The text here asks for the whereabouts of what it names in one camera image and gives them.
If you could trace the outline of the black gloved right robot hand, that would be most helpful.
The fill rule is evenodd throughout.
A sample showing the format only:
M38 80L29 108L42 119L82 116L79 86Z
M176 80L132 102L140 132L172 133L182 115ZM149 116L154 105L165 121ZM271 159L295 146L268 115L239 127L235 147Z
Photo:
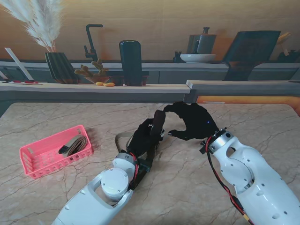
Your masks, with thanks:
M186 104L185 102L175 102L167 105L164 112L175 113L185 123L186 130L171 130L170 136L188 141L191 139L205 139L214 135L219 128L208 111L197 103Z

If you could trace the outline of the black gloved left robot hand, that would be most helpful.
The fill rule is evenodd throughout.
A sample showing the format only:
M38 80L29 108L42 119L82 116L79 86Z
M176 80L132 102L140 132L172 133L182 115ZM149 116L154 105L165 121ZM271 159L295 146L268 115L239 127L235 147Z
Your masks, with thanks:
M156 134L150 134L153 118L146 119L139 125L134 132L131 142L127 147L128 153L133 153L137 158L147 153L147 159L153 160L155 157L155 148L163 140L161 131Z

